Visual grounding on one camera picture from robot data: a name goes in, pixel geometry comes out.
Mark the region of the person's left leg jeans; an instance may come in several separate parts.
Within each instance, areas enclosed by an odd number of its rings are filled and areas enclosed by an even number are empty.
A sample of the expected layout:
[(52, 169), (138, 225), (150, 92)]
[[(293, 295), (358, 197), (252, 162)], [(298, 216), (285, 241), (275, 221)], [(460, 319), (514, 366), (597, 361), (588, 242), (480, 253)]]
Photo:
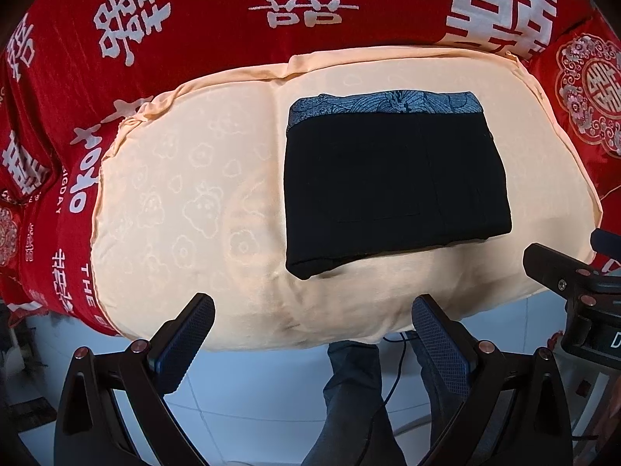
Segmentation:
[(404, 465), (382, 398), (379, 349), (352, 341), (327, 348), (333, 375), (323, 389), (326, 419), (304, 465)]

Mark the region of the peach cushion cover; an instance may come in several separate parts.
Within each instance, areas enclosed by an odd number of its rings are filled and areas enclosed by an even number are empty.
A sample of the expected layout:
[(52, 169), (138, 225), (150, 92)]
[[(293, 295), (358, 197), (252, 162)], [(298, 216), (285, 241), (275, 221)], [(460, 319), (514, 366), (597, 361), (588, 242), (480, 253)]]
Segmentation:
[[(290, 105), (390, 89), (478, 98), (506, 170), (513, 229), (299, 280), (285, 268)], [(151, 336), (204, 292), (216, 304), (210, 350), (373, 343), (411, 328), (421, 294), (457, 319), (535, 295), (525, 248), (540, 242), (591, 261), (602, 217), (578, 151), (517, 57), (357, 47), (188, 81), (124, 120), (101, 161), (90, 262), (97, 300), (126, 338)]]

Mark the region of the red sofa cover white characters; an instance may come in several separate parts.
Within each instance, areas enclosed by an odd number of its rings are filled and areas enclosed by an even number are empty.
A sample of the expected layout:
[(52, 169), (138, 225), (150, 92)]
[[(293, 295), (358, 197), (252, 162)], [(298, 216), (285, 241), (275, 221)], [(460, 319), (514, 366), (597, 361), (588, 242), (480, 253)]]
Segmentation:
[(120, 122), (197, 77), (327, 49), (463, 46), (528, 60), (595, 0), (1, 0), (1, 316), (101, 334), (87, 263)]

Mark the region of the red embroidered pillow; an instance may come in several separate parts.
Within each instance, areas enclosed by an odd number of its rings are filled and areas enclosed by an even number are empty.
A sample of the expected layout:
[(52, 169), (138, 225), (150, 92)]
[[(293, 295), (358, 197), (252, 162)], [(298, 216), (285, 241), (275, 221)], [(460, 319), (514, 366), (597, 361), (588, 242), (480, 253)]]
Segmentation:
[(526, 62), (600, 198), (620, 188), (620, 39), (602, 13)]

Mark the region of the black pants blue patterned trim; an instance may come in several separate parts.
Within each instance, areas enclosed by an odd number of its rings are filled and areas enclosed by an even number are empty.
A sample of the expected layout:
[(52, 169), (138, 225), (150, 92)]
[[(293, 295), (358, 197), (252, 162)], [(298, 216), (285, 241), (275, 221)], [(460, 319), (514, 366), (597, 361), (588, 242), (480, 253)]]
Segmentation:
[(397, 89), (295, 101), (283, 192), (285, 266), (301, 280), (513, 227), (505, 168), (470, 92)]

